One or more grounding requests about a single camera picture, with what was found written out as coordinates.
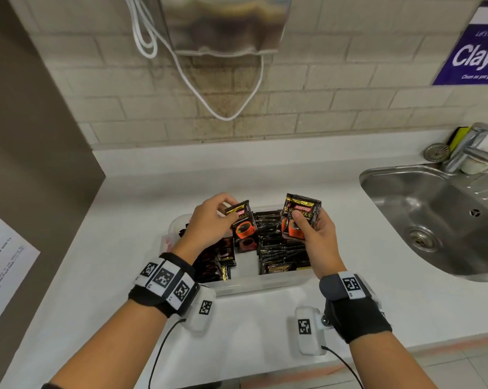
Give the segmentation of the person's right hand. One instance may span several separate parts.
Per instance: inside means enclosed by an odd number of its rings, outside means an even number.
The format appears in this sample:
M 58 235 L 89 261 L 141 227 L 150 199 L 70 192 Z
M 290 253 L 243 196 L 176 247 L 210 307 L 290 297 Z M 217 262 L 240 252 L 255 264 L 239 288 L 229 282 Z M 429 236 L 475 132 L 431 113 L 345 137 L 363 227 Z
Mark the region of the person's right hand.
M 346 272 L 338 250 L 335 224 L 323 208 L 319 210 L 314 230 L 315 234 L 304 244 L 316 278 Z

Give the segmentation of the person's left hand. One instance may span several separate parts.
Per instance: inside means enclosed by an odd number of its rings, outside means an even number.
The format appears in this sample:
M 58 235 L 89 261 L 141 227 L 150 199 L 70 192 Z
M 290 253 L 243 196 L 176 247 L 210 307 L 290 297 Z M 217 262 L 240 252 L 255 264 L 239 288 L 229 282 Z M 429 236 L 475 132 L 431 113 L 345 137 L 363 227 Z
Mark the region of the person's left hand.
M 206 248 L 218 242 L 230 230 L 238 218 L 235 213 L 233 219 L 220 217 L 217 209 L 225 210 L 236 204 L 238 201 L 233 196 L 220 193 L 198 205 L 184 235 L 171 249 L 171 253 L 193 264 Z

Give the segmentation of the black orange-cup coffee packet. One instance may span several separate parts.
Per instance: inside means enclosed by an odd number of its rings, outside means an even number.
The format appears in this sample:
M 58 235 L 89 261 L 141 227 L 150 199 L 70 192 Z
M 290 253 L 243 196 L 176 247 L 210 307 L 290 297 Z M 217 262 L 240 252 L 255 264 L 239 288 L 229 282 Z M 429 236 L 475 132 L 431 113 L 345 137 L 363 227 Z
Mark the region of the black orange-cup coffee packet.
M 233 212 L 238 216 L 231 227 L 234 233 L 234 241 L 236 243 L 254 237 L 258 227 L 249 200 L 244 200 L 236 205 L 230 206 L 226 208 L 225 211 Z
M 321 201 L 306 196 L 288 193 L 283 209 L 280 211 L 280 231 L 281 236 L 286 240 L 304 241 L 305 234 L 293 219 L 293 210 L 299 211 L 314 228 Z

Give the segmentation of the person's left forearm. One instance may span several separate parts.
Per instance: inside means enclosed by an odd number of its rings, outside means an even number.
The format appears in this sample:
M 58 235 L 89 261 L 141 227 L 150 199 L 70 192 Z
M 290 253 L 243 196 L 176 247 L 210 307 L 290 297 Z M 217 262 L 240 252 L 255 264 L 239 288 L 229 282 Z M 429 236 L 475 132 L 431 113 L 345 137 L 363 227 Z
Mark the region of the person's left forearm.
M 133 389 L 168 317 L 126 301 L 44 385 L 44 389 Z

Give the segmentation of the person's right forearm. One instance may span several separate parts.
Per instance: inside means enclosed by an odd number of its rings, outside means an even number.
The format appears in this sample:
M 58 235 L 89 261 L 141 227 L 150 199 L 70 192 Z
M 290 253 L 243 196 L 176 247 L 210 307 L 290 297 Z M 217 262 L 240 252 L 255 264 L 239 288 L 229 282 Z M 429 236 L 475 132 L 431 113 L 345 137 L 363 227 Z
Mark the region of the person's right forearm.
M 364 389 L 438 389 L 392 332 L 366 334 L 349 348 Z

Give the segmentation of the pile of dark sachets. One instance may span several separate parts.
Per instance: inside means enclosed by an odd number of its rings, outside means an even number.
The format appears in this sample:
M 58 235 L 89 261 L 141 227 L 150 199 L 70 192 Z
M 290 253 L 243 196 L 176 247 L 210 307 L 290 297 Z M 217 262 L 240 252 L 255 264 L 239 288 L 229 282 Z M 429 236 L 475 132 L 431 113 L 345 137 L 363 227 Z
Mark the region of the pile of dark sachets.
M 251 274 L 269 275 L 306 270 L 311 263 L 302 242 L 286 240 L 277 228 L 281 209 L 254 211 L 257 231 L 253 238 L 234 241 L 230 229 L 206 248 L 194 263 L 195 280 L 200 283 L 237 278 L 238 270 L 250 264 Z

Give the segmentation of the clear plastic container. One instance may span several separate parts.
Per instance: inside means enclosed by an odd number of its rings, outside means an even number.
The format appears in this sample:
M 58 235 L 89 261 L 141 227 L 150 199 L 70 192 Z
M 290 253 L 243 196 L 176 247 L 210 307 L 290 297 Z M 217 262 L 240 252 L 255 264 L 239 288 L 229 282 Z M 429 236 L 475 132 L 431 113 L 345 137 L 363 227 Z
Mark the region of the clear plastic container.
M 283 209 L 283 205 L 270 205 L 270 206 L 251 206 L 251 210 L 273 210 Z M 291 271 L 284 273 L 275 273 L 269 275 L 257 275 L 251 274 L 250 264 L 246 264 L 244 270 L 237 271 L 237 278 L 228 281 L 213 281 L 209 283 L 198 283 L 206 285 L 215 290 L 216 296 L 227 296 L 231 294 L 249 293 L 254 291 L 264 291 L 267 289 L 287 287 L 287 286 L 299 286 L 310 278 L 313 277 L 312 268 L 300 271 Z

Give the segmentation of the black marker wrist band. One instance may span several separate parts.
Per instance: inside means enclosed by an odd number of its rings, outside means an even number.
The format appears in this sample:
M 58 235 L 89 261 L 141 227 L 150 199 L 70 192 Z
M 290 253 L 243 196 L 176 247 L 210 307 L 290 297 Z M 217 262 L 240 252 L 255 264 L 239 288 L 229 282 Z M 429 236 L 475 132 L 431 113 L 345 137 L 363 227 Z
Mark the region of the black marker wrist band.
M 151 259 L 133 282 L 128 299 L 154 307 L 167 318 L 184 316 L 200 290 L 191 264 L 173 253 Z
M 368 334 L 392 332 L 376 294 L 364 279 L 344 271 L 323 276 L 319 289 L 325 298 L 325 313 L 346 344 Z

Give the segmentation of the stainless steel sink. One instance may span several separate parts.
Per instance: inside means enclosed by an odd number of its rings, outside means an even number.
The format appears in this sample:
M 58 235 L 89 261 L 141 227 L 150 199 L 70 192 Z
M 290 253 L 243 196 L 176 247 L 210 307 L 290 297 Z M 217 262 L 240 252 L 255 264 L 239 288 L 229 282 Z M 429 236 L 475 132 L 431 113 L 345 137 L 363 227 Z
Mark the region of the stainless steel sink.
M 435 268 L 488 282 L 488 203 L 427 165 L 369 169 L 359 176 L 407 246 Z

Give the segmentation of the round metal sink strainer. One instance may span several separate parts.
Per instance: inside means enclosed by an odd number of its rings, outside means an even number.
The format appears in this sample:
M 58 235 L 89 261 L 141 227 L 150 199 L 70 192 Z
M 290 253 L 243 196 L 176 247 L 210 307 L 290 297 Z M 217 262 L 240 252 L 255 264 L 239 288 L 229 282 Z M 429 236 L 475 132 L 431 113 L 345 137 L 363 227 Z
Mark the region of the round metal sink strainer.
M 429 163 L 442 163 L 450 157 L 450 147 L 445 143 L 433 143 L 422 151 L 423 158 Z

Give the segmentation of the yellow sponge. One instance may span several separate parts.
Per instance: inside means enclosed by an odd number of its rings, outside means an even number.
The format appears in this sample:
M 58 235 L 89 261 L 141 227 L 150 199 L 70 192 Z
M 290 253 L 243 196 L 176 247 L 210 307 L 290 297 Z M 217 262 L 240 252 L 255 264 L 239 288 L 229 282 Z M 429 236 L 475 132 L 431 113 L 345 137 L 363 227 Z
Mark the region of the yellow sponge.
M 453 131 L 447 142 L 450 153 L 453 153 L 470 129 L 470 126 L 460 126 Z

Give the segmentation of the white cup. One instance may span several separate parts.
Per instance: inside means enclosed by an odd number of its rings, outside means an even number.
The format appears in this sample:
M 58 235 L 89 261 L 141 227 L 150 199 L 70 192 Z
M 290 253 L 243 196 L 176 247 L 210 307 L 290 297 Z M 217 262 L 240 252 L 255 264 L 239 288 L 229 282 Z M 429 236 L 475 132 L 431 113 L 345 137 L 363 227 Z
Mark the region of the white cup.
M 488 173 L 488 162 L 467 156 L 460 166 L 460 170 L 467 175 L 486 174 Z

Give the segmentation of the chrome faucet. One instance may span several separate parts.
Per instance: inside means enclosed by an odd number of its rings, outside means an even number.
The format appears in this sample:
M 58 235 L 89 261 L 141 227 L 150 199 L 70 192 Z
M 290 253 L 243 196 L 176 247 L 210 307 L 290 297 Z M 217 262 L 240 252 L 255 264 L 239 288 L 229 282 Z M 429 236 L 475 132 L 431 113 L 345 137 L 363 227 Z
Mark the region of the chrome faucet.
M 488 163 L 488 151 L 479 148 L 487 136 L 488 124 L 483 122 L 474 123 L 459 144 L 457 144 L 448 160 L 442 164 L 442 172 L 454 174 L 460 170 L 461 165 L 469 156 Z

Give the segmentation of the brown cabinet side panel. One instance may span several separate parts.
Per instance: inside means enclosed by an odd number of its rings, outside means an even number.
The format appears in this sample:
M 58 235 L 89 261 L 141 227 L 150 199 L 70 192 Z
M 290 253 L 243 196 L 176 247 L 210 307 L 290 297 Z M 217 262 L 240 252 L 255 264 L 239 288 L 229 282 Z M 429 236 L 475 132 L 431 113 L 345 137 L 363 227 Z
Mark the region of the brown cabinet side panel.
M 39 255 L 0 315 L 0 383 L 105 174 L 8 0 L 0 0 L 0 219 Z

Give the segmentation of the white paper notice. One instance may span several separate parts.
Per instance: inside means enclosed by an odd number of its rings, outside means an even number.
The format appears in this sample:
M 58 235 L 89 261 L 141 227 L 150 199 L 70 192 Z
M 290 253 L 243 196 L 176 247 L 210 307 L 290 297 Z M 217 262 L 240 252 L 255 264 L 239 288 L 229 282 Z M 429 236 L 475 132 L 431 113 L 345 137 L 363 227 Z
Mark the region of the white paper notice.
M 0 316 L 40 252 L 0 218 Z

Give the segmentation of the stainless steel wall dispenser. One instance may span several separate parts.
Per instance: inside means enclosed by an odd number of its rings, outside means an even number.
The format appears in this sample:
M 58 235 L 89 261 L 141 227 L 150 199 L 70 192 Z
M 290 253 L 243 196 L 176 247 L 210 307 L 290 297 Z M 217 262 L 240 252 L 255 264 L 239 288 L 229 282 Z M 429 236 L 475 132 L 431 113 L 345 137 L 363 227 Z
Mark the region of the stainless steel wall dispenser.
M 168 43 L 182 56 L 237 58 L 279 50 L 292 0 L 157 0 Z

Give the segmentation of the purple wall poster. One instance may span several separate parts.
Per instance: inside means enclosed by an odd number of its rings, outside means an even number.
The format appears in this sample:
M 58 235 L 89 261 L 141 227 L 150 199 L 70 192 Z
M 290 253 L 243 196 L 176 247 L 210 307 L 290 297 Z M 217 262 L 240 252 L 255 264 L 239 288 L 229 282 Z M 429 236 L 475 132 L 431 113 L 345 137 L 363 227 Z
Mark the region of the purple wall poster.
M 488 84 L 488 0 L 475 11 L 432 85 Z

